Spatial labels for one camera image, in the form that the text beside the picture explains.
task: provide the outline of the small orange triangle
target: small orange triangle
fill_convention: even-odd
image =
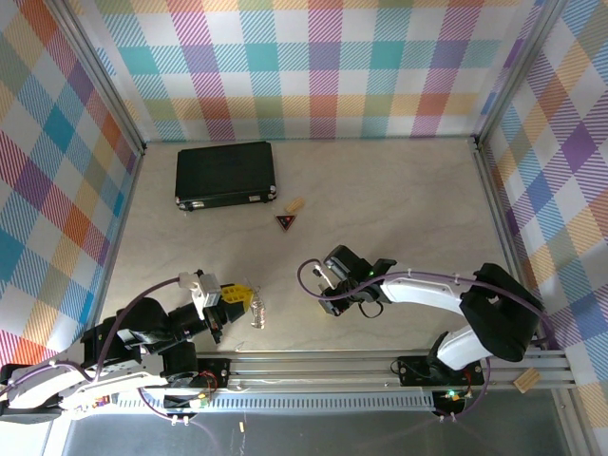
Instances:
[[[290,229],[290,227],[294,223],[295,215],[275,216],[275,219],[276,219],[276,221],[278,221],[278,224],[281,225],[281,228],[283,229],[283,231],[287,231]]]

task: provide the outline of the small wooden block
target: small wooden block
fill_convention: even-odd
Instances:
[[[285,212],[287,212],[288,214],[295,214],[297,211],[304,207],[305,202],[306,201],[303,198],[298,197],[292,202],[290,202],[287,206],[285,206]]]
[[[541,373],[534,368],[530,368],[520,375],[518,379],[513,382],[513,385],[515,385],[521,393],[525,393],[534,387],[539,380],[541,380]]]

